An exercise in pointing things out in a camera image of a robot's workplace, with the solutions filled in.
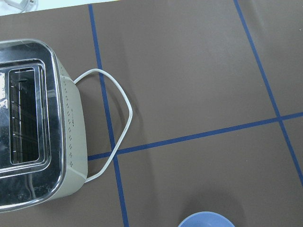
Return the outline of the blue bowl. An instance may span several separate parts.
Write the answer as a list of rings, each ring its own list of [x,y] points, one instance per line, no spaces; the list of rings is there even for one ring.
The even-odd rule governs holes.
[[[178,227],[235,227],[235,225],[221,214],[202,211],[186,217]]]

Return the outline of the brown table mat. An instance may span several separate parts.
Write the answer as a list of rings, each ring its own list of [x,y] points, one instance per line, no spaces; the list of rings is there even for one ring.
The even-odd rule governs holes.
[[[100,68],[133,120],[106,172],[3,227],[303,224],[303,3],[121,0],[3,16],[1,40],[48,44],[75,79]]]

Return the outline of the cream and chrome toaster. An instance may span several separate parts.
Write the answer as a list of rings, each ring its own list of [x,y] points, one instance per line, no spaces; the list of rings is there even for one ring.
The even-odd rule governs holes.
[[[71,195],[87,176],[81,98],[68,72],[42,41],[1,41],[1,212]]]

